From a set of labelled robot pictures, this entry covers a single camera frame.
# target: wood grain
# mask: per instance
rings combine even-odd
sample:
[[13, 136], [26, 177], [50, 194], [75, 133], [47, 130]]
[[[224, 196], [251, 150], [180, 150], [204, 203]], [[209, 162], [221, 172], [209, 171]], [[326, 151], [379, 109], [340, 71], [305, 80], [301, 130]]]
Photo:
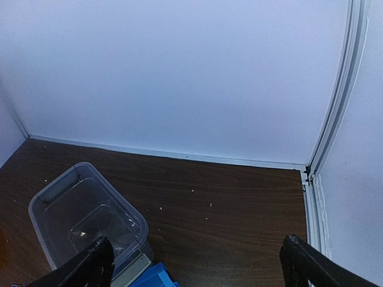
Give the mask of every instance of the wood grain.
[[282, 286], [281, 242], [288, 233], [306, 238], [298, 171], [29, 139], [0, 170], [0, 286], [28, 283], [50, 271], [28, 204], [81, 161], [91, 162], [145, 216], [156, 261], [182, 287]]

